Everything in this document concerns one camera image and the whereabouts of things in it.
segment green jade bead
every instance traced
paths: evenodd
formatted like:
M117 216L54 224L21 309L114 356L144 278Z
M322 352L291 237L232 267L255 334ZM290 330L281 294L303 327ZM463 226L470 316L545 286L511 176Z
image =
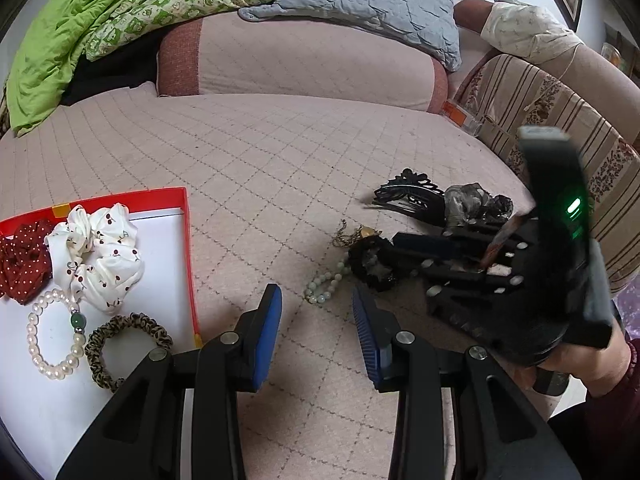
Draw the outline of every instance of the green jade bead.
M84 330L84 327L86 326L86 318L79 312L75 312L71 315L71 326L73 328L80 328Z

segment green blanket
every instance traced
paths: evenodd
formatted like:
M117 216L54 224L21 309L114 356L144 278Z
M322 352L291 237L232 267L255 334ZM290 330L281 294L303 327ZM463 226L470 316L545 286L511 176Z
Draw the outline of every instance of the green blanket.
M50 0L27 30L7 79L11 127L21 136L55 110L89 41L87 56L96 59L153 28L268 1ZM142 16L151 16L150 23Z

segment white cherry print scrunchie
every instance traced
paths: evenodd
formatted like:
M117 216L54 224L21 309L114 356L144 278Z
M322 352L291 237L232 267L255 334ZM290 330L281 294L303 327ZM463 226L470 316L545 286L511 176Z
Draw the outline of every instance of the white cherry print scrunchie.
M98 310L115 314L129 287L142 277L144 263L136 249L138 229L129 221L129 209L117 203L88 215L77 205L44 238L51 255L53 281L76 299L82 297ZM92 266L82 263L95 251Z

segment pink cushion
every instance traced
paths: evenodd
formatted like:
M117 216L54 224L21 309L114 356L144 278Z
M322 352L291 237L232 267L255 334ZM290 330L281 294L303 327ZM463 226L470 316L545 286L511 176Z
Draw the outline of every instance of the pink cushion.
M290 94L437 113L447 86L427 54L321 20L218 14L174 28L159 52L161 95Z
M473 76L491 59L500 55L480 34L468 28L458 27L460 32L460 56L462 66L449 74L449 99L459 101Z

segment pearl bracelet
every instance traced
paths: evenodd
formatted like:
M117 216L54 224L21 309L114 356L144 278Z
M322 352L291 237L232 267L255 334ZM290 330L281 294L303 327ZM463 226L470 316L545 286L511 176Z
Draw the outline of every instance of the pearl bracelet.
M71 353L66 356L64 361L60 361L60 364L50 365L40 354L36 334L38 333L37 324L40 316L49 306L49 303L55 301L63 303L68 309L71 314L71 326L74 328L75 333L74 343L71 345ZM46 375L49 379L62 380L74 372L74 368L77 368L80 364L79 358L84 355L82 345L84 345L85 342L84 327L86 326L86 319L80 314L76 300L58 288L54 288L52 291L45 292L42 296L39 296L33 304L32 310L33 312L29 313L29 323L27 325L27 343L29 344L31 360L41 374Z

